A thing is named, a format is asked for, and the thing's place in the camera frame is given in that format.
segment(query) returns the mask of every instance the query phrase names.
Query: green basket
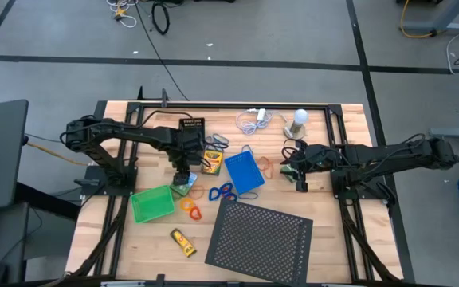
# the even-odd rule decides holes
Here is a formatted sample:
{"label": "green basket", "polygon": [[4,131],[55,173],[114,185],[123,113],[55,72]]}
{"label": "green basket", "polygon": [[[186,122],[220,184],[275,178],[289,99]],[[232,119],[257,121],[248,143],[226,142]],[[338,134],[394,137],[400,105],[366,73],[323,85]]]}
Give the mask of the green basket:
{"label": "green basket", "polygon": [[131,196],[131,204],[135,223],[147,222],[175,212],[173,195],[167,185]]}

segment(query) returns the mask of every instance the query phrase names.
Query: wooden tabletop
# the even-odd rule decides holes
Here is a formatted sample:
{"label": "wooden tabletop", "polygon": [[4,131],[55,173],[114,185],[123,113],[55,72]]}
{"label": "wooden tabletop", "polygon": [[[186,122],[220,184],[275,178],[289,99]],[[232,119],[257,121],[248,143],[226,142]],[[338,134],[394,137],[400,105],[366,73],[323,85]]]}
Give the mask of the wooden tabletop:
{"label": "wooden tabletop", "polygon": [[[109,101],[104,117],[124,121],[126,107],[126,101]],[[342,108],[349,143],[371,145],[363,106],[361,104],[342,104]],[[144,116],[146,117],[153,110],[155,109],[146,108]],[[284,120],[280,116],[274,116],[267,128],[259,129],[255,134],[247,136],[235,125],[235,118],[241,110],[224,108],[169,108],[167,110],[188,112],[193,117],[204,117],[207,135],[216,132],[229,139],[229,148],[225,151],[225,157],[241,152],[242,146],[248,144],[253,149],[255,159],[262,156],[268,158],[273,163],[272,178],[265,179],[265,184],[255,190],[259,194],[258,199],[242,200],[242,202],[312,219],[314,228],[309,255],[308,282],[345,283],[351,281],[339,204],[332,194],[329,173],[309,174],[309,192],[300,193],[295,191],[295,184],[290,183],[279,172],[280,162],[284,159],[281,155],[281,148],[285,140],[282,132]],[[281,113],[292,120],[294,110],[281,110]],[[178,128],[178,121],[181,117],[180,115],[155,114],[145,126]],[[241,119],[255,120],[256,118],[242,116]],[[306,142],[328,145],[327,128],[322,112],[309,111],[309,121],[305,126],[307,135],[304,140]],[[119,140],[103,142],[104,148],[113,156],[117,154],[119,145]],[[127,153],[130,152],[130,145],[127,143]],[[158,152],[142,143],[139,145],[138,158],[139,174],[136,192],[171,184],[175,169],[167,161],[164,152]],[[200,167],[191,167],[191,170],[200,171]],[[136,224],[131,207],[129,207],[117,279],[154,280],[157,274],[163,273],[166,275],[166,280],[172,281],[262,281],[204,263],[219,206],[219,202],[209,202],[208,190],[211,187],[221,186],[230,180],[230,177],[224,165],[222,165],[221,174],[217,177],[196,173],[198,180],[193,190],[205,191],[204,196],[195,201],[202,212],[200,221],[196,222],[191,219],[187,212],[180,210],[179,202],[176,202],[176,211],[173,214]],[[93,196],[80,212],[66,270],[76,270],[99,241],[107,201],[107,196]],[[115,204],[115,213],[118,206],[120,206],[119,201]],[[361,207],[367,239],[371,247],[389,271],[397,277],[402,277],[386,206],[380,200],[368,199],[361,200]],[[177,243],[170,237],[170,232],[174,228],[180,229],[191,240],[198,250],[196,254],[190,258],[183,254]],[[108,272],[112,246],[111,241],[104,259],[103,273]],[[361,253],[355,242],[354,246],[359,276],[364,278]]]}

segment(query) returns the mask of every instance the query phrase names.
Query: yellow cable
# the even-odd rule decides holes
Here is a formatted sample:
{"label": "yellow cable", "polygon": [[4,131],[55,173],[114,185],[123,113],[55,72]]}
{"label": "yellow cable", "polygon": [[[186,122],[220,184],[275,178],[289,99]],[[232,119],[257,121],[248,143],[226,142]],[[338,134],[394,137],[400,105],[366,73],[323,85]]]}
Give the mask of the yellow cable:
{"label": "yellow cable", "polygon": [[75,161],[75,160],[67,159],[67,158],[65,158],[63,155],[58,155],[56,152],[50,151],[49,149],[47,149],[47,148],[45,148],[45,147],[42,147],[42,146],[39,146],[38,144],[28,142],[27,145],[29,145],[29,146],[31,146],[31,147],[36,147],[36,148],[38,148],[38,149],[41,150],[41,151],[47,152],[47,153],[50,154],[50,155],[54,155],[54,156],[56,156],[57,158],[66,160],[66,161],[68,161],[69,163],[73,163],[73,164],[76,164],[76,165],[82,165],[82,166],[88,166],[88,164],[86,164],[86,163],[79,163],[79,162],[77,162],[77,161]]}
{"label": "yellow cable", "polygon": [[402,12],[402,18],[399,21],[399,28],[402,30],[403,35],[405,35],[405,37],[409,37],[409,38],[413,38],[413,39],[423,39],[423,38],[426,38],[426,37],[431,37],[432,36],[431,33],[425,34],[425,35],[410,35],[410,34],[405,32],[405,29],[403,29],[403,18],[405,18],[405,12],[406,12],[406,7],[408,6],[408,2],[410,2],[410,0],[406,0],[405,1],[405,5],[403,7],[403,12]]}

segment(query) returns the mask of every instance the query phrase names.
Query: white cable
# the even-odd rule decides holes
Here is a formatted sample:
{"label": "white cable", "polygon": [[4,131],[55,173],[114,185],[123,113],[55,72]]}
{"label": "white cable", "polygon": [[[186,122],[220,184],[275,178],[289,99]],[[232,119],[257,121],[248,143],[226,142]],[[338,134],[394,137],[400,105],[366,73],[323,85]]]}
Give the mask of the white cable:
{"label": "white cable", "polygon": [[[118,13],[118,9],[121,9],[123,11],[127,11],[128,8],[130,6],[134,6],[135,3],[130,3],[130,0],[129,1],[125,1],[125,0],[118,0],[116,2],[109,2],[109,0],[105,0],[106,3],[109,5],[109,9],[115,13],[115,15]],[[136,25],[137,25],[137,20],[132,17],[132,16],[129,16],[129,15],[125,15],[125,14],[121,14],[121,19],[118,21],[121,23],[121,25],[127,27],[127,28],[134,28]],[[129,19],[132,19],[134,20],[134,25],[127,25],[125,24],[124,22],[124,18],[129,18]]]}
{"label": "white cable", "polygon": [[263,120],[258,120],[256,123],[251,122],[249,120],[243,120],[242,122],[240,122],[240,117],[246,113],[258,114],[258,110],[255,108],[250,108],[237,115],[237,119],[235,121],[235,123],[237,124],[237,128],[240,128],[246,135],[252,135],[258,128],[267,128],[267,126],[269,126],[270,121],[276,114],[280,115],[285,122],[288,121],[286,117],[278,111],[266,111]]}
{"label": "white cable", "polygon": [[459,34],[454,36],[453,39],[451,39],[451,41],[449,41],[449,43],[447,43],[447,46],[445,47],[445,55],[447,56],[447,66],[449,67],[449,71],[451,72],[451,74],[453,75],[459,75],[459,73],[455,73],[453,71],[453,67],[451,65],[451,60],[449,59],[449,46],[451,45],[451,43],[456,40],[456,38],[459,37]]}

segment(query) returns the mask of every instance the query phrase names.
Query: concrete floor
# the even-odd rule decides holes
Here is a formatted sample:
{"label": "concrete floor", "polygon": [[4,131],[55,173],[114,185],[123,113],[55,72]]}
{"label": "concrete floor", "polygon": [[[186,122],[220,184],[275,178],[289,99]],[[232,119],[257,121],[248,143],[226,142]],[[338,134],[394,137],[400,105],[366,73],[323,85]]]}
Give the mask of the concrete floor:
{"label": "concrete floor", "polygon": [[[434,18],[450,1],[437,7],[413,3],[407,17]],[[397,30],[402,7],[395,1],[353,2],[369,65],[445,68],[445,45],[453,35],[408,39]],[[0,13],[6,3],[0,0]],[[150,6],[143,4],[148,12]],[[187,0],[170,14],[170,33],[151,32],[164,59],[359,65],[345,0]],[[135,16],[133,9],[130,15]],[[150,19],[145,24],[151,28]],[[459,38],[452,52],[459,55]],[[92,113],[98,100],[135,98],[140,85],[147,97],[157,97],[165,88],[171,98],[181,100],[160,65],[81,64],[74,58],[156,59],[142,28],[127,29],[111,20],[104,0],[17,0],[0,27],[0,55],[72,59],[0,61],[0,101],[27,99],[26,131],[39,136],[56,138],[68,121]],[[191,100],[361,103],[375,136],[359,71],[189,65],[169,69]],[[387,143],[431,127],[459,127],[459,76],[371,73],[371,79]],[[60,144],[36,141],[88,161]],[[459,140],[450,142],[459,155]],[[23,183],[54,194],[75,187],[73,180],[83,175],[82,167],[23,149]],[[416,282],[459,286],[459,164],[450,171],[406,171],[395,178]],[[41,256],[29,261],[29,280],[62,273],[73,234],[71,222],[42,217],[45,224],[26,250],[27,258]],[[30,220],[34,228],[37,220]],[[45,237],[55,238],[55,248],[45,244]]]}

